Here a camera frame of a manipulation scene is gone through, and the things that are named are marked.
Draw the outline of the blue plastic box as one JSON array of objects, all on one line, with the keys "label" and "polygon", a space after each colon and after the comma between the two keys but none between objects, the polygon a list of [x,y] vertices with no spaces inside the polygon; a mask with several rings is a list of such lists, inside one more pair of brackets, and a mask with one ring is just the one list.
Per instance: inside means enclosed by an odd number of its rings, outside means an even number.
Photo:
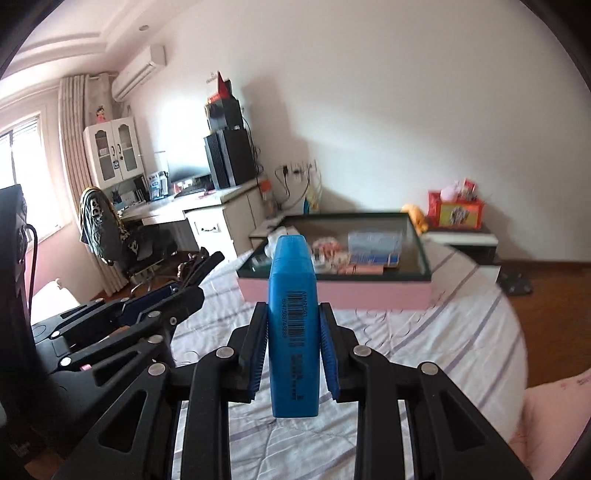
[{"label": "blue plastic box", "polygon": [[320,318],[315,269],[301,235],[277,240],[269,293],[270,391],[273,416],[318,415]]}]

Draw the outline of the rose gold metal canister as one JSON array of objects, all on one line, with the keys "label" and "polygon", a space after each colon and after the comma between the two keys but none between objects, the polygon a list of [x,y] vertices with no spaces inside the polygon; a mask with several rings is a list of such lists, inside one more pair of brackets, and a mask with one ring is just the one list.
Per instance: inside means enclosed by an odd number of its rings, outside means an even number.
[{"label": "rose gold metal canister", "polygon": [[337,273],[341,275],[382,275],[384,266],[380,264],[346,264],[339,266]]}]

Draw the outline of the dark jacket on chair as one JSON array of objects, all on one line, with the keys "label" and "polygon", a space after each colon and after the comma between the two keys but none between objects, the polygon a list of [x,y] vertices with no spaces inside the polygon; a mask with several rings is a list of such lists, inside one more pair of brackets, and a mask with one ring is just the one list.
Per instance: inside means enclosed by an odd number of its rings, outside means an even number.
[{"label": "dark jacket on chair", "polygon": [[103,263],[127,268],[137,260],[138,242],[102,190],[89,187],[83,191],[78,218],[80,241]]}]

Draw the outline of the black office chair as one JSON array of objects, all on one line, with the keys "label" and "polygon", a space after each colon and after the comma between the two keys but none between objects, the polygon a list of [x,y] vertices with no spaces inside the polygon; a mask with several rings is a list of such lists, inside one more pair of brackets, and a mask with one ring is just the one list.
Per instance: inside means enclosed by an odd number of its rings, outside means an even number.
[{"label": "black office chair", "polygon": [[177,252],[178,244],[169,230],[157,225],[138,227],[124,240],[118,267],[136,287],[152,282],[175,259]]}]

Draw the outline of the pink pillow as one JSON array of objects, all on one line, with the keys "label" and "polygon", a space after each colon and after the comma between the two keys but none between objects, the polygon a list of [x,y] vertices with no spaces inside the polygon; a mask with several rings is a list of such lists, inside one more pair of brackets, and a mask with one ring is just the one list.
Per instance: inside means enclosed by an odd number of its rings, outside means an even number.
[{"label": "pink pillow", "polygon": [[590,420],[590,372],[528,388],[509,442],[535,479],[556,474]]}]

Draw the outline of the striped white bed quilt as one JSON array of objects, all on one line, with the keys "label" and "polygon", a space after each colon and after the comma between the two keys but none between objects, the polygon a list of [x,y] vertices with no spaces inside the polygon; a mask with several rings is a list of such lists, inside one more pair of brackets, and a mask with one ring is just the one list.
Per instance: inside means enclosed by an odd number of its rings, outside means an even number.
[{"label": "striped white bed quilt", "polygon": [[[390,361],[439,365],[505,439],[514,435],[527,385],[527,350],[518,318],[497,284],[464,254],[424,246],[432,269],[432,299],[424,311],[339,310],[335,318],[363,345]],[[204,306],[175,331],[177,365],[197,362],[249,323],[253,307],[242,299],[225,262],[204,281]],[[328,392],[320,413],[277,419],[270,384],[250,404],[229,408],[231,475],[235,479],[349,479],[355,470],[356,406]]]}]

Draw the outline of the white desk with drawers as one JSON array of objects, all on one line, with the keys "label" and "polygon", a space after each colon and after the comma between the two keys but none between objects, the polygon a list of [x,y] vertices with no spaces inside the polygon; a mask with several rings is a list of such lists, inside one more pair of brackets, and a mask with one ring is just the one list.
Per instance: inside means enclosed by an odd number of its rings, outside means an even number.
[{"label": "white desk with drawers", "polygon": [[259,187],[264,178],[237,187],[167,197],[129,208],[121,219],[173,232],[182,250],[204,247],[233,260],[252,248],[249,234],[266,220]]}]

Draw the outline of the white glass-door cabinet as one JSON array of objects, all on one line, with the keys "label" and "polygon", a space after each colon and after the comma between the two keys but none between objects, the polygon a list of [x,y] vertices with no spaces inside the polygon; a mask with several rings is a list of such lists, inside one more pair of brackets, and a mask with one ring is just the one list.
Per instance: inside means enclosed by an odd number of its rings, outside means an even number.
[{"label": "white glass-door cabinet", "polygon": [[94,185],[100,189],[144,173],[132,117],[89,126],[84,129],[83,140]]}]

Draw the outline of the computer monitor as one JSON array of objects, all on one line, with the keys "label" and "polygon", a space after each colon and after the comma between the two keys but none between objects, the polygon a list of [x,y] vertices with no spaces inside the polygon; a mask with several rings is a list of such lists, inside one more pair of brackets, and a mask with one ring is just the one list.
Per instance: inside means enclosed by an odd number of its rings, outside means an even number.
[{"label": "computer monitor", "polygon": [[173,155],[167,158],[168,179],[171,184],[185,182],[209,175],[207,163],[200,163],[197,157]]}]

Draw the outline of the black floor scale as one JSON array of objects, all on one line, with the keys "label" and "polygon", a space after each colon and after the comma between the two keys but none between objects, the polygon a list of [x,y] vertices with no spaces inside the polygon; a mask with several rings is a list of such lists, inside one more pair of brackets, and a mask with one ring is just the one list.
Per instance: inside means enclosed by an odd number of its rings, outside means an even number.
[{"label": "black floor scale", "polygon": [[506,296],[526,296],[533,293],[531,282],[520,272],[501,272],[497,284]]}]

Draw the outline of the pink box with green rim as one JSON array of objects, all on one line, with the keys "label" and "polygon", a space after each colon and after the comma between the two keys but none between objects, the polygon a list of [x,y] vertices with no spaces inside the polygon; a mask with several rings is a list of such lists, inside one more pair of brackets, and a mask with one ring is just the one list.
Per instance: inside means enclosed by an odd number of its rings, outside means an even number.
[{"label": "pink box with green rim", "polygon": [[431,302],[432,268],[404,212],[284,217],[236,271],[246,301],[266,300],[267,246],[283,233],[300,234],[307,241],[318,299],[337,309],[425,310]]}]

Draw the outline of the small doll on cabinet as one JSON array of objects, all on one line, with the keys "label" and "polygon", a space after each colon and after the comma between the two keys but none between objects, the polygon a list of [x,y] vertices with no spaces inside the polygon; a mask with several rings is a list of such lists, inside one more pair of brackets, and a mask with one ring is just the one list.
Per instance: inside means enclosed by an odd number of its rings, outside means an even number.
[{"label": "small doll on cabinet", "polygon": [[105,110],[103,106],[100,106],[97,111],[96,111],[96,123],[105,123],[107,121],[106,116],[105,116]]}]

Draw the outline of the black computer tower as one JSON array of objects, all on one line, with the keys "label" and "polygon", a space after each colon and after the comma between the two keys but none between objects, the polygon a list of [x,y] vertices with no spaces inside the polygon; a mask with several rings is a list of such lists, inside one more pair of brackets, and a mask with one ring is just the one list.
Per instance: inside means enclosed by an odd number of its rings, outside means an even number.
[{"label": "black computer tower", "polygon": [[245,129],[223,129],[204,138],[211,179],[216,190],[239,186],[256,178],[256,162]]}]

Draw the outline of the white paper packet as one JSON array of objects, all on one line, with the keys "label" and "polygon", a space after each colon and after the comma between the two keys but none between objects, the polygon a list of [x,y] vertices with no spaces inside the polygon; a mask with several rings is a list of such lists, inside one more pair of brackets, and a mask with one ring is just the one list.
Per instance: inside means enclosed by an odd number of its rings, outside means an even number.
[{"label": "white paper packet", "polygon": [[396,268],[402,252],[402,233],[397,231],[349,232],[349,263]]}]

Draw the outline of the blue yellow snack bag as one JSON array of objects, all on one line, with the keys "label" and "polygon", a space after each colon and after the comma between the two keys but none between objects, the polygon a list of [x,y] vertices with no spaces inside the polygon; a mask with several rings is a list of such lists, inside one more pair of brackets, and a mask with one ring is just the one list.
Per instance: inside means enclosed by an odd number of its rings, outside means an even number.
[{"label": "blue yellow snack bag", "polygon": [[303,212],[305,215],[317,214],[320,208],[321,192],[314,184],[308,185],[307,192],[304,195]]}]

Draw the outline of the orange octopus plush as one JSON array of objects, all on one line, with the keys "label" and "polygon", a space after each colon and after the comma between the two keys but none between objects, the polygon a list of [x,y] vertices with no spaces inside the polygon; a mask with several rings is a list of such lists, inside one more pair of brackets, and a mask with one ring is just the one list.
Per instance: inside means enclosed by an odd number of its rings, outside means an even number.
[{"label": "orange octopus plush", "polygon": [[429,230],[429,221],[423,210],[415,204],[405,204],[401,211],[407,213],[419,236],[422,236]]}]

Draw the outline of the red storage box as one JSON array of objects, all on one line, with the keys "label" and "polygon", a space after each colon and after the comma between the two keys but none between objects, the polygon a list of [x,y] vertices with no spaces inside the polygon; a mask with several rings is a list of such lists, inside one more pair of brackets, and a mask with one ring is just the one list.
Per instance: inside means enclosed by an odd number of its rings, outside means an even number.
[{"label": "red storage box", "polygon": [[485,203],[482,200],[444,201],[437,191],[428,193],[427,217],[433,227],[479,230],[483,223]]}]

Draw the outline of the black speaker box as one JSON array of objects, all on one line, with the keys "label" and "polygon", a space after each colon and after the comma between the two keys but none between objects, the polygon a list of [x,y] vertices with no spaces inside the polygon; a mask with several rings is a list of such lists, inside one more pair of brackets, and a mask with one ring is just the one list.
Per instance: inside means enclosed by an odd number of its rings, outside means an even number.
[{"label": "black speaker box", "polygon": [[211,132],[243,128],[242,109],[235,97],[220,98],[205,106],[205,115]]}]

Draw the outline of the pink plush toy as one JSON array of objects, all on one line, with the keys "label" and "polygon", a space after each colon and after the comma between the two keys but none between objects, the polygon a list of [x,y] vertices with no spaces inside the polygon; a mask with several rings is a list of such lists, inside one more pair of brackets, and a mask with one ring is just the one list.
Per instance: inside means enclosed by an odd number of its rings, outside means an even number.
[{"label": "pink plush toy", "polygon": [[457,202],[462,197],[463,184],[456,182],[448,185],[440,191],[442,202]]}]

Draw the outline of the red triangular paper item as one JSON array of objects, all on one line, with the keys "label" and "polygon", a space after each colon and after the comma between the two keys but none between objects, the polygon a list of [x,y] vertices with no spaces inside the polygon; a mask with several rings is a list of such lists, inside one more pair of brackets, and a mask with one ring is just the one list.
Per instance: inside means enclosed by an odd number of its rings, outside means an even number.
[{"label": "red triangular paper item", "polygon": [[212,73],[206,81],[206,96],[208,103],[231,98],[231,81],[224,80],[219,71]]}]

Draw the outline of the wall power socket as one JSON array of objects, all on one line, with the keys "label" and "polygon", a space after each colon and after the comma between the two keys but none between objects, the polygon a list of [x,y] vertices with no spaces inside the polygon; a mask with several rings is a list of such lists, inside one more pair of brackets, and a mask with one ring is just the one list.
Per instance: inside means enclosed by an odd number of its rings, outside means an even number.
[{"label": "wall power socket", "polygon": [[318,173],[318,163],[315,160],[311,162],[291,162],[280,166],[279,170],[284,177],[293,178],[295,182],[303,182]]}]

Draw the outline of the wall air conditioner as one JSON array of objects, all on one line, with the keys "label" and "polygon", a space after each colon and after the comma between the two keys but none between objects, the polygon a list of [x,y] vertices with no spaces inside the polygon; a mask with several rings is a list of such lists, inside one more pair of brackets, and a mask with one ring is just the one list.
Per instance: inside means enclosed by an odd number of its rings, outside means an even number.
[{"label": "wall air conditioner", "polygon": [[166,53],[161,44],[145,47],[124,67],[111,84],[115,102],[123,102],[129,94],[166,66]]}]

